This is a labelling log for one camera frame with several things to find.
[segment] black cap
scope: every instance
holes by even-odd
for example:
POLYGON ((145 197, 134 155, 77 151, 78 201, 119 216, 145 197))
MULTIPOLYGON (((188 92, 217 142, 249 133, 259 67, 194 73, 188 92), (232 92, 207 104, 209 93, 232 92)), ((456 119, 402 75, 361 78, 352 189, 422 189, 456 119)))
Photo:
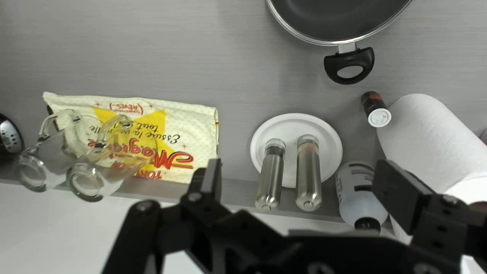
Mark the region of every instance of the black cap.
POLYGON ((381 224, 375 218, 361 218, 355 222, 357 230, 376 230, 381 232, 381 224))

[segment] small bottle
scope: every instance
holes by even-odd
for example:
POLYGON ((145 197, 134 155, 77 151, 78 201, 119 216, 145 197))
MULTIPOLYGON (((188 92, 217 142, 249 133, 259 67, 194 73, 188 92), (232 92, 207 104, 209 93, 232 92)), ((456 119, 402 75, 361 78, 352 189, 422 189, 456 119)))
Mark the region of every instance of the small bottle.
POLYGON ((361 98, 361 104, 364 107, 369 125, 375 128, 387 127, 393 116, 392 111, 387 110, 382 98, 376 92, 364 93, 361 98))
POLYGON ((357 230, 378 230, 389 218, 373 189, 375 171, 366 163, 351 162, 337 174, 337 197, 340 215, 357 230))

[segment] gray table surface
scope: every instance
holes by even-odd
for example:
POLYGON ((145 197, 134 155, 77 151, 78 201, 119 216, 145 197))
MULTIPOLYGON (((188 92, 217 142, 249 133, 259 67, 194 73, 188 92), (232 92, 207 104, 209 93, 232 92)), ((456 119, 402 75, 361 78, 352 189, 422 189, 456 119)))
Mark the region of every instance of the gray table surface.
MULTIPOLYGON (((250 139, 282 113, 328 120, 343 139, 344 160, 381 157, 360 108, 369 90, 387 102, 433 95, 480 133, 487 123, 486 15, 484 0, 416 0, 389 29, 360 43, 375 47, 376 67, 343 87, 323 72, 323 56, 337 49, 291 38, 262 0, 0 0, 0 113, 32 145, 46 116, 45 90, 218 107, 224 200, 252 206, 258 172, 250 139)), ((0 178, 16 178, 13 168, 4 166, 0 178)), ((326 212, 337 215, 332 183, 325 187, 326 212)), ((160 192, 176 198, 185 186, 128 183, 121 193, 160 192)), ((290 210, 291 197, 284 198, 290 210)))

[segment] clear glass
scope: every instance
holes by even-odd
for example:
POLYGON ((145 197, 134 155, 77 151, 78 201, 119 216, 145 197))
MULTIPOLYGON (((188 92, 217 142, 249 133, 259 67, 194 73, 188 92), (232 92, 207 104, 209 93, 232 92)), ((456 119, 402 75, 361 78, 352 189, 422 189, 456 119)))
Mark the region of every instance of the clear glass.
MULTIPOLYGON (((153 162, 151 155, 127 149, 131 130, 133 123, 127 116, 119 116, 102 127, 95 148, 80 158, 67 174, 67 183, 77 197, 92 203, 101 201, 153 162)), ((145 140, 145 143, 153 149, 157 148, 156 139, 145 140)))
POLYGON ((20 183, 34 192, 46 192, 66 181, 66 172, 80 154, 90 151, 78 139, 84 119, 75 110, 60 111, 45 119, 39 142, 19 157, 20 183))

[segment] bottle cap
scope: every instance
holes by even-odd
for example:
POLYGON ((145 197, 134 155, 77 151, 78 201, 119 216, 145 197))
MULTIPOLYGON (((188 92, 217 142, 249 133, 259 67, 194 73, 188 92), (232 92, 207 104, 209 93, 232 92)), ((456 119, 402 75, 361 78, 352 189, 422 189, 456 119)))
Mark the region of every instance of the bottle cap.
POLYGON ((387 108, 376 108, 367 117, 369 123, 375 128, 387 127, 392 122, 392 119, 393 119, 393 114, 387 108))
POLYGON ((355 222, 355 229, 381 232, 381 224, 375 218, 361 218, 355 222))

